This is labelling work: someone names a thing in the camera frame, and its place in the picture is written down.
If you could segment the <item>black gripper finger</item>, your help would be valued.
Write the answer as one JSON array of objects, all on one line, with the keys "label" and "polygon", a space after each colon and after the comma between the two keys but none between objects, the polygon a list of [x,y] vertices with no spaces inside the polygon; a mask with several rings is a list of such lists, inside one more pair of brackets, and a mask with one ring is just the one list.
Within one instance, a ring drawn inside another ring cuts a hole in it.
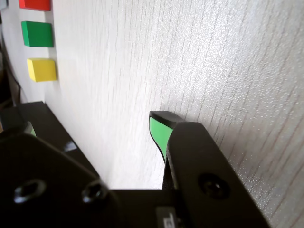
[{"label": "black gripper finger", "polygon": [[82,161],[38,137],[16,108],[0,113],[3,228],[119,228],[115,198]]},{"label": "black gripper finger", "polygon": [[268,222],[206,128],[169,111],[150,111],[150,135],[165,160],[192,228],[267,228]]}]

